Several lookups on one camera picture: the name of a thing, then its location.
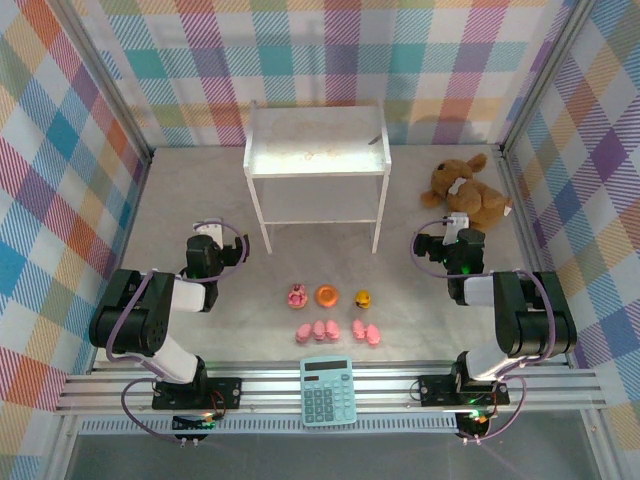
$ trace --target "orange bowl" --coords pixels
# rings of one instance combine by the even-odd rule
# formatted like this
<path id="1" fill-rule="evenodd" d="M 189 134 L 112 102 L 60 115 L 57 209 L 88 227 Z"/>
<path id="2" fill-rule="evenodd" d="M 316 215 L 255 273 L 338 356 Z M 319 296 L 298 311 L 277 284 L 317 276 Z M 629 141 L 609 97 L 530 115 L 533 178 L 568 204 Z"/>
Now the orange bowl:
<path id="1" fill-rule="evenodd" d="M 331 308 L 338 303 L 339 298 L 338 289 L 333 285 L 322 285 L 316 290 L 316 302 L 321 307 Z"/>

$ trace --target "gray floor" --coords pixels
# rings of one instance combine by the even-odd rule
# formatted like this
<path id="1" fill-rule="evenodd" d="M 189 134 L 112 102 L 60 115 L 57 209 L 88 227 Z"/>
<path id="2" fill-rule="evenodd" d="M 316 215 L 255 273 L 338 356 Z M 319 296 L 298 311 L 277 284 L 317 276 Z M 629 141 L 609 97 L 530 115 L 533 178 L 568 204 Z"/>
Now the gray floor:
<path id="1" fill-rule="evenodd" d="M 600 478 L 580 414 L 525 413 L 503 436 L 226 435 L 180 449 L 145 435 L 78 437 L 68 479 L 335 480 Z"/>
<path id="2" fill-rule="evenodd" d="M 194 222 L 223 217 L 249 233 L 251 257 L 237 275 L 219 284 L 220 297 L 209 314 L 172 314 L 170 332 L 187 350 L 207 361 L 297 360 L 342 353 L 354 360 L 453 359 L 494 336 L 491 308 L 459 307 L 446 282 L 415 269 L 409 259 L 414 229 L 445 213 L 419 203 L 432 169 L 445 158 L 467 160 L 489 147 L 406 146 L 392 148 L 393 165 L 379 250 L 371 254 L 367 225 L 291 225 L 276 230 L 274 253 L 266 253 L 242 170 L 241 148 L 160 149 L 156 153 L 129 246 L 126 268 L 178 272 L 185 265 L 186 239 Z M 498 188 L 490 164 L 478 178 Z M 485 265 L 522 267 L 513 218 L 489 232 Z M 432 233 L 441 234 L 442 227 Z M 433 268 L 442 268 L 432 264 Z M 313 290 L 338 287 L 342 299 L 331 310 L 312 301 L 300 311 L 286 306 L 294 282 Z M 353 306 L 368 289 L 373 306 Z M 349 326 L 356 315 L 380 328 L 381 344 L 357 344 Z M 335 319 L 343 336 L 335 344 L 299 346 L 296 329 L 305 322 Z"/>

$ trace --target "checkered backdrop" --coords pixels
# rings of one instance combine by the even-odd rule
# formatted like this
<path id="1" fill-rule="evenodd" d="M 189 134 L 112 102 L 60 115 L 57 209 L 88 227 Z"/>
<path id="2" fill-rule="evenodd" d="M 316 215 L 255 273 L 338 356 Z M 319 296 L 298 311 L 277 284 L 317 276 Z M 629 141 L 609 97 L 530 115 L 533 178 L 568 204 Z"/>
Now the checkered backdrop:
<path id="1" fill-rule="evenodd" d="M 0 14 L 0 478 L 35 476 L 143 171 L 45 0 Z"/>
<path id="2" fill-rule="evenodd" d="M 384 99 L 395 144 L 495 143 L 575 0 L 73 3 L 149 144 L 178 147 L 243 144 L 252 100 Z"/>
<path id="3" fill-rule="evenodd" d="M 640 469 L 640 0 L 600 0 L 515 148 L 520 190 Z"/>

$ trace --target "yellow rubber duck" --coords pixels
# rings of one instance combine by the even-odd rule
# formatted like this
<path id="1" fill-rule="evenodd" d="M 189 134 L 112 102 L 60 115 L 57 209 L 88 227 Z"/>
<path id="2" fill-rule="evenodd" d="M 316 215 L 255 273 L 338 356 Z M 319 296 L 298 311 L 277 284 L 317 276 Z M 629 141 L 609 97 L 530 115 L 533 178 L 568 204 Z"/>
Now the yellow rubber duck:
<path id="1" fill-rule="evenodd" d="M 369 308 L 371 306 L 371 295 L 366 290 L 360 290 L 356 293 L 355 302 L 360 308 Z"/>

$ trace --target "small white table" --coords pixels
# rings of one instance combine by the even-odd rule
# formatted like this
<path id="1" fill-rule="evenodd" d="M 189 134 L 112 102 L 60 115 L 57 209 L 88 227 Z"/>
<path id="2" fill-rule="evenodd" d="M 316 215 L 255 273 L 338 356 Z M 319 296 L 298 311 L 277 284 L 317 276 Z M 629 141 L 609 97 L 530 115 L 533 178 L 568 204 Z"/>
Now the small white table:
<path id="1" fill-rule="evenodd" d="M 376 253 L 391 172 L 381 105 L 254 103 L 244 171 L 270 254 L 274 225 L 308 223 L 369 223 Z"/>

